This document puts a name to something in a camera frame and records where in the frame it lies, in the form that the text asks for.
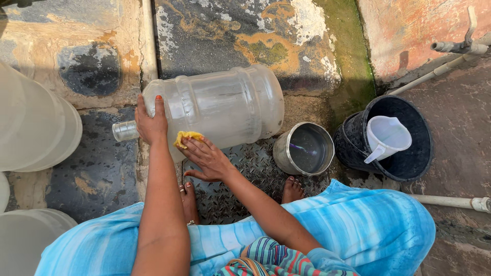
woman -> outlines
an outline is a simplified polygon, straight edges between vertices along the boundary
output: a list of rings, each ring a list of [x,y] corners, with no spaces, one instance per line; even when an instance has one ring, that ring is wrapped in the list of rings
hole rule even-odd
[[[177,188],[160,96],[155,109],[150,118],[138,96],[137,129],[150,145],[144,207],[137,203],[63,234],[43,252],[37,276],[411,275],[429,251],[433,220],[409,196],[333,180],[320,195],[296,201],[303,191],[289,177],[283,193],[289,204],[282,207],[206,138],[182,141],[187,149],[180,151],[201,168],[185,175],[222,181],[254,220],[193,226],[194,190],[189,182]]]

white pipe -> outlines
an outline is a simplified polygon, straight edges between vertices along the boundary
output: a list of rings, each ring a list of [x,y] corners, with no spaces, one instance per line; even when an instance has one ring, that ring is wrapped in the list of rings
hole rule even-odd
[[[142,0],[143,27],[145,28],[145,44],[147,53],[145,59],[148,66],[148,77],[151,81],[159,78],[157,72],[157,54],[155,52],[155,37],[153,30],[153,15],[151,0]]]
[[[474,209],[491,214],[491,199],[489,197],[460,198],[424,194],[409,194],[412,198],[425,204]]]
[[[438,67],[437,69],[433,70],[432,72],[427,73],[426,75],[420,77],[419,79],[416,79],[416,80],[404,85],[403,87],[400,87],[399,89],[396,89],[396,90],[390,92],[389,95],[401,94],[402,92],[404,92],[408,89],[411,89],[418,84],[424,83],[425,81],[430,80],[436,76],[443,75],[444,73],[452,70],[453,68],[461,65],[462,63],[467,62],[467,61],[471,61],[471,60],[475,60],[478,57],[479,57],[478,55],[462,55],[462,56],[454,59],[453,61],[448,62],[448,63]]]

yellow sponge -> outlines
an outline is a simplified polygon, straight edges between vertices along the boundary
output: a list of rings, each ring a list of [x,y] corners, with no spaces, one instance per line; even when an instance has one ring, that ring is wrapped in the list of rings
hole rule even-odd
[[[186,147],[185,145],[182,144],[181,140],[182,138],[194,138],[200,142],[201,141],[201,137],[203,137],[203,135],[201,133],[198,133],[198,132],[194,132],[194,131],[180,131],[178,134],[177,134],[177,138],[176,138],[176,141],[174,142],[174,146],[175,147],[181,147],[183,149],[187,149],[188,147]]]

hand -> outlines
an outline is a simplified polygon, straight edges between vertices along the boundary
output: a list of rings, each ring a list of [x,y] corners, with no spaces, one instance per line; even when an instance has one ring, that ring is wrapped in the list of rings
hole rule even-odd
[[[155,116],[150,118],[143,101],[143,96],[138,95],[138,107],[135,109],[136,130],[149,145],[164,143],[167,145],[167,118],[165,117],[164,100],[162,96],[155,97]]]
[[[185,176],[216,182],[225,181],[225,178],[231,176],[234,172],[238,172],[225,154],[217,146],[213,145],[210,140],[202,137],[201,141],[194,138],[183,138],[182,143],[188,148],[177,147],[179,151],[203,171],[187,170],[184,173]]]

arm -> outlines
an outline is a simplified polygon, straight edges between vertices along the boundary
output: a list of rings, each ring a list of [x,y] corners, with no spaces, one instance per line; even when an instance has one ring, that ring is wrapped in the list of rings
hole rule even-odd
[[[135,120],[140,137],[150,145],[150,164],[131,275],[187,276],[191,259],[190,237],[167,145],[167,120],[162,97],[156,97],[155,116],[150,118],[142,95],[138,95]]]
[[[188,148],[179,150],[203,171],[188,170],[185,175],[205,181],[223,181],[264,232],[278,243],[305,255],[322,247],[295,217],[243,177],[221,150],[206,138],[202,141],[183,139]]]

